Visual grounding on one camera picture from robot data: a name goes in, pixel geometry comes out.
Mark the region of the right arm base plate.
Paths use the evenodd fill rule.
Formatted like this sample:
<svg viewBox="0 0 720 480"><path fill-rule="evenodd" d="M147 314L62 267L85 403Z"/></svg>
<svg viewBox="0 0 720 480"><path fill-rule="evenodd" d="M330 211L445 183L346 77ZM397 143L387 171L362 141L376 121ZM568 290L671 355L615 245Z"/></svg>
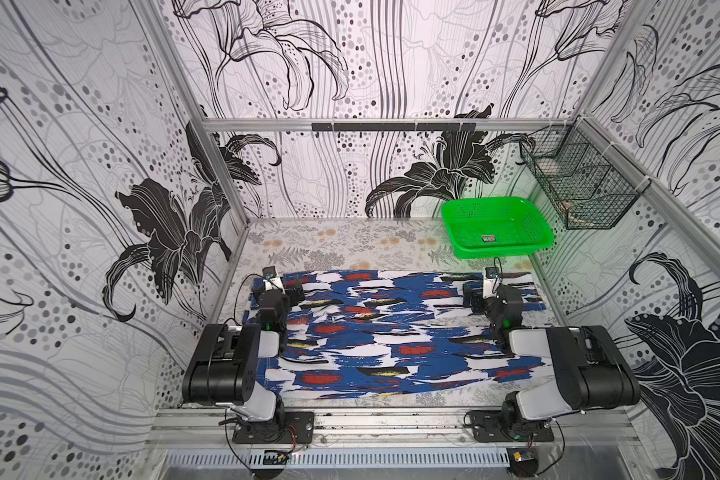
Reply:
<svg viewBox="0 0 720 480"><path fill-rule="evenodd" d="M549 422L507 420L497 410L468 411L463 417L463 424L478 443L506 441L535 444L555 440Z"/></svg>

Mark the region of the blue patterned long pants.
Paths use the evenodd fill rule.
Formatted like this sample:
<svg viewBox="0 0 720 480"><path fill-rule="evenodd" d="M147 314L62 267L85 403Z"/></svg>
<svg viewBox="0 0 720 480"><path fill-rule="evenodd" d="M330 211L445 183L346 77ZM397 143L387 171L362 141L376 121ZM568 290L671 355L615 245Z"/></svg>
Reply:
<svg viewBox="0 0 720 480"><path fill-rule="evenodd" d="M486 316L464 303L479 272L303 271L305 298L287 316L283 352L257 380L284 399L334 400L522 383L551 375L550 360L508 355Z"/></svg>

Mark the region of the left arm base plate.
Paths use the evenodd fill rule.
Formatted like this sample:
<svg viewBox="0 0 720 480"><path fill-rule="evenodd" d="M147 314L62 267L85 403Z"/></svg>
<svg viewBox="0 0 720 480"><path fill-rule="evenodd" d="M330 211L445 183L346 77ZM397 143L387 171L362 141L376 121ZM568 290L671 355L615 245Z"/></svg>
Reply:
<svg viewBox="0 0 720 480"><path fill-rule="evenodd" d="M315 413L284 411L268 421L240 422L234 429L235 444L310 444L313 439Z"/></svg>

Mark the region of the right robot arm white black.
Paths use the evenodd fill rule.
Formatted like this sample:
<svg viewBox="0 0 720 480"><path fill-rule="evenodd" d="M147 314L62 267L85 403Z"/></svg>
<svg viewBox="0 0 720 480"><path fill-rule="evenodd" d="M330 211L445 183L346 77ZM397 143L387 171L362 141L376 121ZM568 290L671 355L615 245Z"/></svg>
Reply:
<svg viewBox="0 0 720 480"><path fill-rule="evenodd" d="M550 422L562 416L638 403L639 382L604 327L525 327L520 290L488 279L463 285L463 305L484 314L502 354L535 356L553 368L545 383L507 394L500 409L468 412L476 441L550 442Z"/></svg>

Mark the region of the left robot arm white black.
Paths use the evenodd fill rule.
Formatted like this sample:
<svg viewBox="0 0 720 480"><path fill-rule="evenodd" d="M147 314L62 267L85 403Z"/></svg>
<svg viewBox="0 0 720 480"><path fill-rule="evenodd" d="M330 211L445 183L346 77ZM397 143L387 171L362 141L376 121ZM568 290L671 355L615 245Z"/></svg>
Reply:
<svg viewBox="0 0 720 480"><path fill-rule="evenodd" d="M231 411L237 443L274 443L288 429L286 414L280 395L257 380L258 366L285 352L287 317L305 295L298 278L277 276L253 293L253 320L236 329L225 323L203 329L182 380L182 398Z"/></svg>

